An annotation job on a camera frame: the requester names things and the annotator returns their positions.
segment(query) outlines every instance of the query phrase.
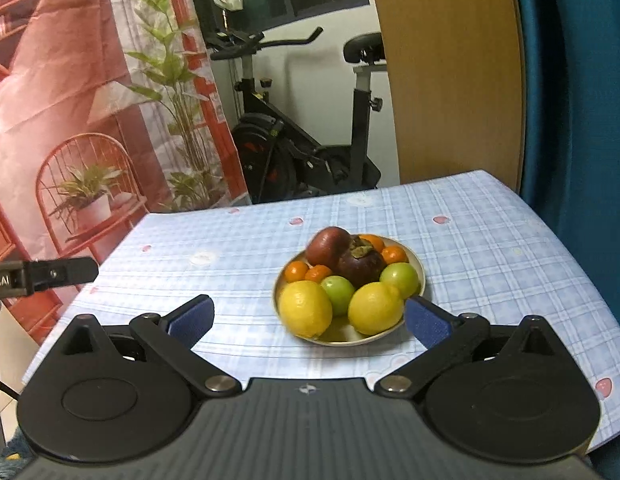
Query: yellow lemon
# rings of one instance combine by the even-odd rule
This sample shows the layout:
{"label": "yellow lemon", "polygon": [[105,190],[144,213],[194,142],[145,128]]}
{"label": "yellow lemon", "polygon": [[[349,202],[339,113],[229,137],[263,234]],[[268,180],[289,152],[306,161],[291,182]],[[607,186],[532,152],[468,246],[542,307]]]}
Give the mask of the yellow lemon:
{"label": "yellow lemon", "polygon": [[347,308],[350,324],[365,335],[374,335],[396,325],[403,315],[401,293],[394,285],[372,282],[354,293]]}
{"label": "yellow lemon", "polygon": [[294,335],[312,339],[332,322],[332,304],[321,285],[309,280],[289,283],[279,296],[279,316]]}

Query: bamboo plant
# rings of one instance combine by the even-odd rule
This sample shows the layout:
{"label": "bamboo plant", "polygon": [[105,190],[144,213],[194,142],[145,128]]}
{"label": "bamboo plant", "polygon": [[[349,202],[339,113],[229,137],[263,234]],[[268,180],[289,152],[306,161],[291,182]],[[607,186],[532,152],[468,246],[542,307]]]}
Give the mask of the bamboo plant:
{"label": "bamboo plant", "polygon": [[190,20],[179,26],[170,0],[138,1],[142,5],[135,9],[135,14],[140,26],[152,38],[154,50],[161,55],[153,57],[145,52],[126,52],[126,55],[143,63],[142,72],[151,82],[148,86],[132,84],[128,88],[167,110],[172,119],[167,124],[168,132],[181,139],[181,145],[176,150],[192,170],[190,174],[181,171],[170,173],[168,183],[174,199],[165,207],[172,211],[206,208],[216,198],[211,196],[214,178],[205,139],[195,119],[200,113],[199,99],[190,95],[186,87],[196,75],[188,69],[185,54],[174,48],[181,32],[195,27],[197,21]]}

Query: plant pot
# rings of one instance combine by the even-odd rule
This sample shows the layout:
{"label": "plant pot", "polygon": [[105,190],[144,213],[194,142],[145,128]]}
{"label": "plant pot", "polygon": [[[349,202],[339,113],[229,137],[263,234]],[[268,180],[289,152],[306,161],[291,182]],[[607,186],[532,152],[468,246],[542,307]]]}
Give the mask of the plant pot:
{"label": "plant pot", "polygon": [[76,220],[80,231],[90,229],[110,218],[110,202],[106,194],[76,212]]}

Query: table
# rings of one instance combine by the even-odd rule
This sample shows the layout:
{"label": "table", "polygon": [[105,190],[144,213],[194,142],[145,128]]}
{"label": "table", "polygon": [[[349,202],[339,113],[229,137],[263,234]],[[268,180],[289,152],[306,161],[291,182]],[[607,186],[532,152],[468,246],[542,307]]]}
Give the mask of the table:
{"label": "table", "polygon": [[493,323],[545,316],[595,387],[592,441],[620,433],[620,328],[570,253],[522,200],[484,171],[353,194],[179,214],[149,214],[85,286],[37,353],[32,374],[76,314],[125,324],[197,294],[215,301],[194,351],[240,379],[379,377],[424,351],[405,328],[363,346],[329,348],[291,336],[271,302],[281,267],[321,228],[384,235],[423,261],[429,296]]}

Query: metal plate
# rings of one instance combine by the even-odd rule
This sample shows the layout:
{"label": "metal plate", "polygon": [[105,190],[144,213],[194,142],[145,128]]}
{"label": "metal plate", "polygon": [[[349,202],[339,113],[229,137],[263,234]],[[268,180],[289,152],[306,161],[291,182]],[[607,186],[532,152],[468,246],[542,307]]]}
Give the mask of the metal plate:
{"label": "metal plate", "polygon": [[[397,242],[396,240],[392,240],[391,238],[386,238],[383,236],[380,236],[379,238],[383,240],[386,247],[389,245],[398,245],[399,247],[403,248],[405,253],[408,255],[408,262],[416,269],[419,276],[421,288],[417,291],[417,293],[422,296],[426,288],[426,273],[423,264],[421,263],[419,258],[410,250],[410,248]],[[272,294],[272,303],[274,305],[277,316],[279,315],[279,295],[283,290],[283,287],[287,285],[287,281],[285,280],[283,272],[285,271],[285,268],[288,266],[289,263],[296,260],[301,260],[302,262],[307,263],[307,260],[305,259],[305,251],[302,251],[294,258],[292,258],[287,264],[285,264],[285,266],[283,266],[281,272],[279,272],[279,276],[275,283]],[[376,335],[367,336],[354,330],[354,327],[352,327],[352,325],[350,325],[349,321],[347,320],[347,316],[340,316],[333,318],[332,323],[328,327],[328,329],[317,339],[307,339],[304,337],[301,339],[305,339],[306,341],[310,341],[312,343],[324,346],[357,346],[371,343],[372,341],[376,341],[381,337],[388,335],[390,332],[394,332],[398,327],[403,324],[403,322],[404,320],[401,317],[401,320],[388,330],[384,330],[384,332],[380,332]]]}

